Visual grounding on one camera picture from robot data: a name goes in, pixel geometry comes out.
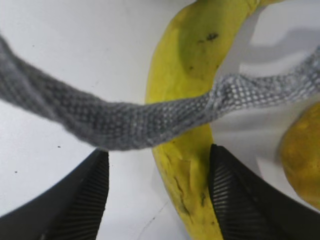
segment yellow banana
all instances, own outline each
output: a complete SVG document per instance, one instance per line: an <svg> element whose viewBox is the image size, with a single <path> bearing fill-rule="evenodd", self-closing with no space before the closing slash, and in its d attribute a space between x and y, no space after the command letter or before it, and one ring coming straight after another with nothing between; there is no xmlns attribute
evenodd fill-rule
<svg viewBox="0 0 320 240"><path fill-rule="evenodd" d="M154 52L146 103L196 97L209 91L243 22L278 0L198 0L169 23ZM208 190L209 124L152 149L166 190L194 240L222 240Z"/></svg>
<svg viewBox="0 0 320 240"><path fill-rule="evenodd" d="M285 133L279 148L286 178L296 193L320 210L320 102Z"/></svg>

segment white table surface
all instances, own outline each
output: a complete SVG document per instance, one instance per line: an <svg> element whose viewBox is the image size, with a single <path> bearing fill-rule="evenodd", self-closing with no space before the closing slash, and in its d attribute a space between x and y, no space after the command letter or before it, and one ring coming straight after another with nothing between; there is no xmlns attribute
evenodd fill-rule
<svg viewBox="0 0 320 240"><path fill-rule="evenodd" d="M107 101L142 104L155 46L191 2L0 0L0 31L21 57L60 80ZM319 0L287 0L255 13L218 75L287 71L320 45L319 13ZM275 153L285 130L319 100L231 113L212 123L215 141L302 202ZM93 150L60 125L0 101L0 216L56 184ZM150 149L110 153L110 191L97 237L103 239L189 239Z"/></svg>

